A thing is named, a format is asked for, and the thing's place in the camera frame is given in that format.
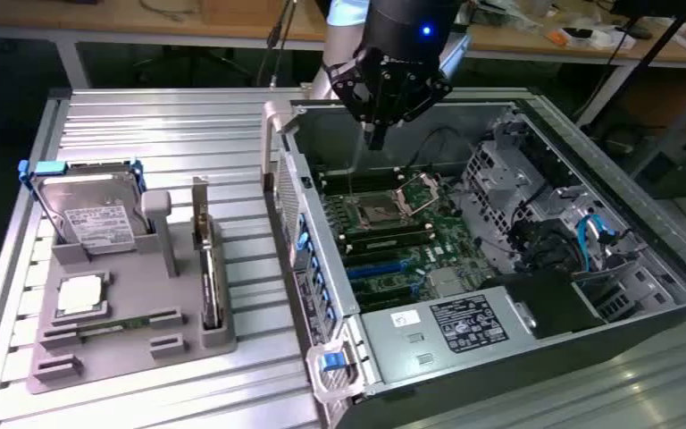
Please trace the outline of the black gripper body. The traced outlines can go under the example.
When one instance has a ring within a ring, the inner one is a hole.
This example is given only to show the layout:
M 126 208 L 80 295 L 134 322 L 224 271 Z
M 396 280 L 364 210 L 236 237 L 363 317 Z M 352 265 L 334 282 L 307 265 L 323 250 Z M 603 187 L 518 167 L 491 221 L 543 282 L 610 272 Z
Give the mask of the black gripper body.
M 459 10 L 458 1 L 370 1 L 363 27 L 363 76 L 378 77 L 384 57 L 408 71 L 439 71 L 439 56 Z

